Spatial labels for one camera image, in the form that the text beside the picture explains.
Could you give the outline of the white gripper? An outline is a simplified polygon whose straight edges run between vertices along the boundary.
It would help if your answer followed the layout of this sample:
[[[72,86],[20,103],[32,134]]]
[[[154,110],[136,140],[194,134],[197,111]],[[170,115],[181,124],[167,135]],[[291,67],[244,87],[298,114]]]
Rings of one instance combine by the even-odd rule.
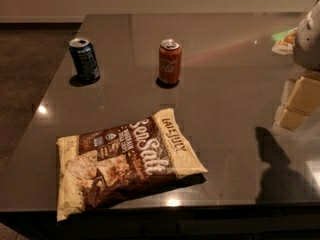
[[[320,70],[320,0],[316,1],[298,25],[294,61],[306,69]],[[288,100],[289,110],[279,109],[275,123],[281,128],[294,131],[319,105],[320,81],[302,76],[296,81]]]

